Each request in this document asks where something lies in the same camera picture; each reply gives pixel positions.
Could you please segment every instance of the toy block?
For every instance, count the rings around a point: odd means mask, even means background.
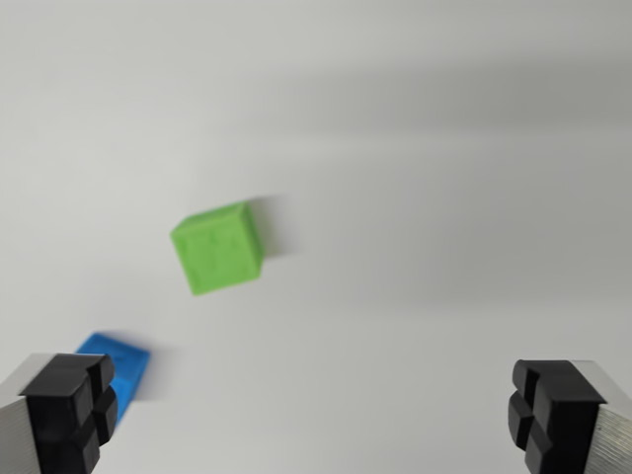
[[[136,395],[136,390],[149,362],[149,352],[103,334],[95,333],[79,348],[77,354],[107,354],[112,358],[115,376],[110,386],[118,399],[117,422],[119,422]],[[102,415],[99,412],[101,407],[98,404],[95,409],[100,416],[109,419],[107,413]]]
[[[195,295],[261,274],[264,249],[246,202],[188,217],[171,239]]]

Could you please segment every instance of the black gripper pad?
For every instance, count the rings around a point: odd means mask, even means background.
[[[117,397],[108,355],[56,355],[27,385],[42,474],[90,474],[114,432]]]
[[[519,360],[513,384],[510,433],[529,471],[583,474],[603,398],[567,360]]]

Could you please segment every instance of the blue block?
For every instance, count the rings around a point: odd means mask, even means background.
[[[136,389],[149,361],[149,352],[116,339],[95,333],[79,348],[77,354],[107,354],[115,364],[111,386],[117,393],[117,423],[136,395]]]

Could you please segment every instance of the green cube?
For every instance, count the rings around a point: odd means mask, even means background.
[[[192,215],[171,232],[193,294],[259,277],[264,259],[246,202]]]

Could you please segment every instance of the cube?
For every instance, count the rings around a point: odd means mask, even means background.
[[[117,422],[120,421],[136,395],[136,390],[149,362],[149,351],[113,339],[105,334],[95,333],[83,343],[81,348],[77,350],[77,354],[107,354],[112,358],[115,370],[114,379],[110,385],[117,394],[116,420]],[[110,413],[102,410],[101,404],[96,403],[95,411],[97,412],[95,414],[97,420],[104,420],[109,425],[113,423],[110,420]]]
[[[246,202],[186,218],[171,239],[193,294],[259,277],[264,249]]]

